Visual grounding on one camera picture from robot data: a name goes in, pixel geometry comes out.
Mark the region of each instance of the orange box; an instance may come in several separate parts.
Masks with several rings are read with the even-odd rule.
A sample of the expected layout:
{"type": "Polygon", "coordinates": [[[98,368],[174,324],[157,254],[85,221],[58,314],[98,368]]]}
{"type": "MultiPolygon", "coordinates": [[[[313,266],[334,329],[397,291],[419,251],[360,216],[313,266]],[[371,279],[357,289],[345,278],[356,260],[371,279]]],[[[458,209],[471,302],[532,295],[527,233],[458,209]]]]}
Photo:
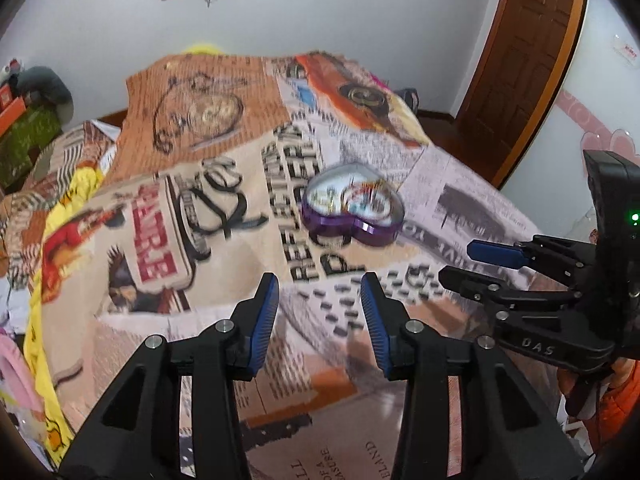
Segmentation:
{"type": "Polygon", "coordinates": [[[15,123],[15,120],[27,111],[24,105],[24,99],[18,97],[14,99],[4,112],[0,114],[0,137],[15,123]]]}
{"type": "Polygon", "coordinates": [[[11,95],[11,87],[9,83],[6,83],[0,87],[0,110],[4,110],[14,100],[14,96],[11,95]]]}

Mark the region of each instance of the bed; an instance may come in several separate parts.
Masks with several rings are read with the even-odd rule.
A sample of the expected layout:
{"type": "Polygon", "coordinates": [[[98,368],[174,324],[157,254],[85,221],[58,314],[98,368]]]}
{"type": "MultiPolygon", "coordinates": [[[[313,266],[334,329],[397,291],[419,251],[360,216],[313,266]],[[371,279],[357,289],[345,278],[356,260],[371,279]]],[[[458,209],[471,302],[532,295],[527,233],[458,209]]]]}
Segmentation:
{"type": "MultiPolygon", "coordinates": [[[[374,270],[412,317],[459,338],[486,325],[475,304],[443,290],[444,265],[519,288],[551,285],[468,259],[473,238],[513,243],[537,229],[432,145],[405,102],[356,62],[324,52],[185,54],[158,60],[127,88],[128,110],[85,123],[40,156],[4,217],[8,272],[16,288],[32,290],[24,356],[53,465],[147,336],[196,335],[274,272],[280,306],[265,367],[236,384],[252,474],[285,478],[293,459],[312,470],[327,455],[345,477],[375,478],[367,444],[392,465],[404,384],[387,383],[376,367],[363,273],[374,270]],[[56,156],[64,169],[49,171],[45,161],[56,156]],[[309,178],[348,162],[374,167],[404,201],[399,237],[383,250],[347,235],[310,236],[301,224],[309,178]],[[23,212],[45,181],[55,183],[46,205],[23,212]]],[[[555,410],[554,370],[514,359],[555,410]]],[[[183,381],[180,463],[193,474],[190,387],[183,381]]],[[[453,474],[462,445],[453,378],[449,389],[453,474]]]]}

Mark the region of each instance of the door panel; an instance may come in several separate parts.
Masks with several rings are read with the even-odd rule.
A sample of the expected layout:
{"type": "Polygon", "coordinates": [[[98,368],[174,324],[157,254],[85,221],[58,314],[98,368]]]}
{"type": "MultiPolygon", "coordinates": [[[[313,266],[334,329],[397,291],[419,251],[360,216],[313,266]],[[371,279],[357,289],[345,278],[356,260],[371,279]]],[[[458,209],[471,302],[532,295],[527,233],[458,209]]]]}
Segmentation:
{"type": "Polygon", "coordinates": [[[506,0],[484,70],[457,121],[464,136],[491,147],[496,171],[543,94],[573,4],[574,0],[506,0]]]}

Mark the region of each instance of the wooden floor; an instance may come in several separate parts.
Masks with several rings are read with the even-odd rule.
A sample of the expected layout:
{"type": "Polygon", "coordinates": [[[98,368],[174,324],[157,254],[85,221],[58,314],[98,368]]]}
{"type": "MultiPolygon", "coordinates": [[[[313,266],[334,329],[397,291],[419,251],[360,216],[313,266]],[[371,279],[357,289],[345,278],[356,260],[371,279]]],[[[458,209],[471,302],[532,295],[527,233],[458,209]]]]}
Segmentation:
{"type": "Polygon", "coordinates": [[[485,180],[491,181],[502,161],[492,153],[490,145],[464,137],[454,124],[445,120],[427,117],[420,117],[418,120],[436,146],[466,164],[485,180]]]}

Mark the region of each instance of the silver screw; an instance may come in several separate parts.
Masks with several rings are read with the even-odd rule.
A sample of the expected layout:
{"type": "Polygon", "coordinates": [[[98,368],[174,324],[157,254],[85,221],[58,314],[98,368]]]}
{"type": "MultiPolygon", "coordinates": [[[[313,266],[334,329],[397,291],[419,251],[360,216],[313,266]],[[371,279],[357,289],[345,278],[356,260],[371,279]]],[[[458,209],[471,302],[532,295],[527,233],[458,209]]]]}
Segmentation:
{"type": "Polygon", "coordinates": [[[485,350],[490,350],[495,346],[494,338],[488,335],[481,335],[476,341],[480,345],[480,348],[484,348],[485,350]]]}
{"type": "Polygon", "coordinates": [[[231,332],[234,329],[234,322],[230,319],[221,319],[216,323],[216,330],[218,332],[222,332],[223,334],[226,332],[231,332]]]}
{"type": "Polygon", "coordinates": [[[404,324],[404,327],[412,334],[419,334],[424,330],[424,323],[417,319],[410,319],[404,324]]]}
{"type": "Polygon", "coordinates": [[[150,335],[145,339],[145,346],[147,348],[158,348],[162,344],[162,336],[158,334],[150,335]]]}

